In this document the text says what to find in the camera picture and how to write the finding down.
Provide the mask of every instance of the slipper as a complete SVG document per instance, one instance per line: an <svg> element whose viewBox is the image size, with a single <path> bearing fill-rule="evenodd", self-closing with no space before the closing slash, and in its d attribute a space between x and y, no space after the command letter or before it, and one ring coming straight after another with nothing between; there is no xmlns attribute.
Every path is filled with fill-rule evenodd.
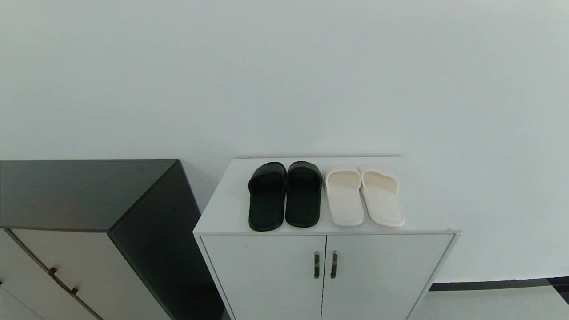
<svg viewBox="0 0 569 320"><path fill-rule="evenodd" d="M361 175L353 165L338 163L325 171L330 216L337 225L351 227L364 222L361 205Z"/></svg>
<svg viewBox="0 0 569 320"><path fill-rule="evenodd" d="M280 162L269 162L255 170L249 180L249 227L269 231L281 226L285 217L286 169Z"/></svg>
<svg viewBox="0 0 569 320"><path fill-rule="evenodd" d="M361 193L372 220L388 227L403 226L405 217L397 197L397 178L389 170L373 163L361 163L357 168L362 176Z"/></svg>
<svg viewBox="0 0 569 320"><path fill-rule="evenodd" d="M316 165L296 161L286 180L286 222L294 227L312 227L320 219L322 176Z"/></svg>

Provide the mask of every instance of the white tile floor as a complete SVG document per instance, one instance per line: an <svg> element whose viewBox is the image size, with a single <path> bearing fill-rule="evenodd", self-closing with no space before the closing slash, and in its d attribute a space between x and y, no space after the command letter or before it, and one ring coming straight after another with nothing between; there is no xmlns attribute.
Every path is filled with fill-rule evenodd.
<svg viewBox="0 0 569 320"><path fill-rule="evenodd" d="M429 292L412 320L564 320L569 305L551 286Z"/></svg>

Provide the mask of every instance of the shoe cabinet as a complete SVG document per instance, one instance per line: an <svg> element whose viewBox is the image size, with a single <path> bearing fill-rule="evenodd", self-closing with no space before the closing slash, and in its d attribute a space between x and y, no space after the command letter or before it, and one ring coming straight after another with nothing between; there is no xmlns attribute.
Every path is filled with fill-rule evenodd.
<svg viewBox="0 0 569 320"><path fill-rule="evenodd" d="M251 230L252 173L270 161L288 167L298 160L320 171L335 162L388 168L399 179L405 225L378 225L366 211L361 225L338 226L323 191L313 227L284 222L272 231ZM232 320L405 320L460 236L428 190L404 157L235 159L194 235Z"/></svg>
<svg viewBox="0 0 569 320"><path fill-rule="evenodd" d="M176 159L1 161L2 319L219 320L199 217Z"/></svg>

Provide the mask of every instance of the baseboard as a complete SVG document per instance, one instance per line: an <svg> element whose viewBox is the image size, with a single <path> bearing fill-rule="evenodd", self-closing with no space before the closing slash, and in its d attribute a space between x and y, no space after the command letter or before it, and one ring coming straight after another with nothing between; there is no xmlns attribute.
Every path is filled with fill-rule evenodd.
<svg viewBox="0 0 569 320"><path fill-rule="evenodd" d="M494 290L534 286L553 286L559 293L569 293L569 277L483 282L438 282L433 283L429 291Z"/></svg>

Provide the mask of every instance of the drawer handle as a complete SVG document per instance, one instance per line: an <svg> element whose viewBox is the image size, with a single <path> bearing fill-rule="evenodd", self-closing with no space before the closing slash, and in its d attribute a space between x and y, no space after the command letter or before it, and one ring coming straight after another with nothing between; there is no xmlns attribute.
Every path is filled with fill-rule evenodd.
<svg viewBox="0 0 569 320"><path fill-rule="evenodd" d="M314 252L314 279L320 278L320 252Z"/></svg>
<svg viewBox="0 0 569 320"><path fill-rule="evenodd" d="M336 278L336 269L338 268L338 251L332 251L332 272L330 273L330 278Z"/></svg>

